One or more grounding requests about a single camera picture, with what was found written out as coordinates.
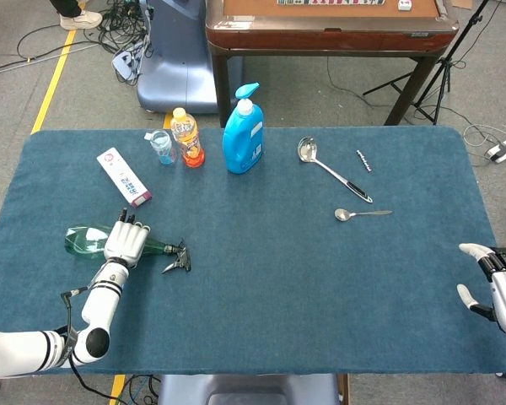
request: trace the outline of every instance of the orange juice bottle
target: orange juice bottle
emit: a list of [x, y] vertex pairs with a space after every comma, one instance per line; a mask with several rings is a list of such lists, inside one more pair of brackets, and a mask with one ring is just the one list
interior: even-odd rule
[[195, 118], [183, 108], [172, 111], [170, 129], [175, 141], [180, 145], [182, 159], [189, 167], [199, 167], [204, 163], [204, 149], [199, 139], [199, 130]]

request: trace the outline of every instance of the small glass cup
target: small glass cup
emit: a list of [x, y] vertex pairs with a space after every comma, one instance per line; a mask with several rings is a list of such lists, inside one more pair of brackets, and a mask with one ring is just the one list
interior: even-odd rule
[[172, 137], [167, 131], [158, 130], [152, 132], [150, 145], [158, 154], [162, 165], [172, 165], [176, 162], [176, 150], [172, 143]]

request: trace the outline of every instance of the toothpaste box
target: toothpaste box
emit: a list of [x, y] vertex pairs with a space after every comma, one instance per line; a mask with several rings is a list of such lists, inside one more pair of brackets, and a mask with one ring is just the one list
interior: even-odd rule
[[152, 194], [150, 194], [144, 184], [133, 173], [133, 170], [131, 170], [116, 148], [110, 148], [98, 156], [98, 162], [100, 162], [107, 175], [118, 187], [121, 195], [133, 207], [136, 208], [152, 198]]

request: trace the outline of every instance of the blue detergent bottle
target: blue detergent bottle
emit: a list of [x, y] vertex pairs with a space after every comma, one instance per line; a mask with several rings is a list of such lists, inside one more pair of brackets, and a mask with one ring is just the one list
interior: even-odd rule
[[236, 97], [240, 100], [223, 131], [225, 164], [237, 175], [249, 170], [262, 155], [264, 115], [261, 108], [249, 99], [259, 86], [258, 83], [245, 84], [236, 90]]

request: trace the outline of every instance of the person's foot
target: person's foot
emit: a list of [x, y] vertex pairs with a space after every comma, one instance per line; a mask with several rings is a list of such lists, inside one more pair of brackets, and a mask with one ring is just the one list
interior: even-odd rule
[[81, 11], [78, 17], [60, 16], [60, 26], [65, 30], [89, 30], [101, 24], [103, 17], [93, 11]]

